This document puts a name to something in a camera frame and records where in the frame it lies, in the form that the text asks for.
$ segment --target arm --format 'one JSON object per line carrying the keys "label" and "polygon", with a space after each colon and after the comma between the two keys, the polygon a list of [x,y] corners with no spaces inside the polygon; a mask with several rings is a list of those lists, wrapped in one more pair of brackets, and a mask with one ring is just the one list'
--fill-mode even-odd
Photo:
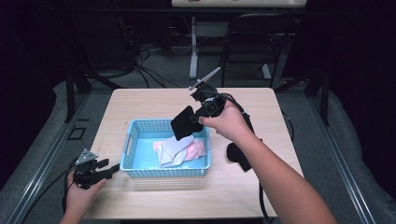
{"label": "arm", "polygon": [[67,177],[66,212],[61,220],[61,224],[80,223],[85,212],[90,208],[94,196],[105,185],[106,179],[102,179],[90,189],[81,189],[73,182],[74,171]]}
{"label": "arm", "polygon": [[249,129],[235,105],[227,101],[218,117],[200,121],[241,148],[283,223],[336,223],[315,189]]}

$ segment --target blue basket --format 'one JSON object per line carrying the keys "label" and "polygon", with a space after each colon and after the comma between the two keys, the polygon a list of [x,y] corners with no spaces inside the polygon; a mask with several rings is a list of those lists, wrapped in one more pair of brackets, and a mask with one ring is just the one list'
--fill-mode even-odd
{"label": "blue basket", "polygon": [[171,119],[134,119],[126,135],[120,168],[130,177],[204,176],[210,166],[211,151],[209,129],[194,133],[194,138],[204,141],[205,155],[184,161],[178,166],[161,168],[153,142],[174,136]]}

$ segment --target human hand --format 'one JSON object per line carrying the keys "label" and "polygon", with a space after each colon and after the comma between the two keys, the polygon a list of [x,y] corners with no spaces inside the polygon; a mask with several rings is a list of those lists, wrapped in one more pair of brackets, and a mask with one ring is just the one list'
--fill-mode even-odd
{"label": "human hand", "polygon": [[253,134],[241,111],[228,100],[219,116],[215,118],[200,117],[199,120],[203,125],[216,129],[216,133],[233,142],[244,138],[246,134]]}
{"label": "human hand", "polygon": [[67,176],[66,211],[61,223],[79,223],[90,208],[95,195],[106,184],[107,180],[102,179],[89,189],[81,189],[73,181],[74,171]]}

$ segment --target person's left hand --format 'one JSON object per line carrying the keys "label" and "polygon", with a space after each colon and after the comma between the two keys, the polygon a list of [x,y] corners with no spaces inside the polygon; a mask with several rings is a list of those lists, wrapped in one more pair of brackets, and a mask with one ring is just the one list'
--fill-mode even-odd
{"label": "person's left hand", "polygon": [[73,182],[74,171],[67,176],[66,211],[61,223],[79,223],[90,208],[95,195],[106,184],[107,180],[102,179],[89,189],[81,189]]}

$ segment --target black chair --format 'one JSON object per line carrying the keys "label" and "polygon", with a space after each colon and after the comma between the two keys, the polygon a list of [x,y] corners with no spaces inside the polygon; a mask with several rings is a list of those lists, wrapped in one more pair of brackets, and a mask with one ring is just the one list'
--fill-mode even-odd
{"label": "black chair", "polygon": [[293,28],[293,19],[282,14],[248,13],[233,18],[227,27],[220,59],[221,87],[226,63],[256,63],[259,70],[267,63],[274,65],[272,88],[283,42]]}

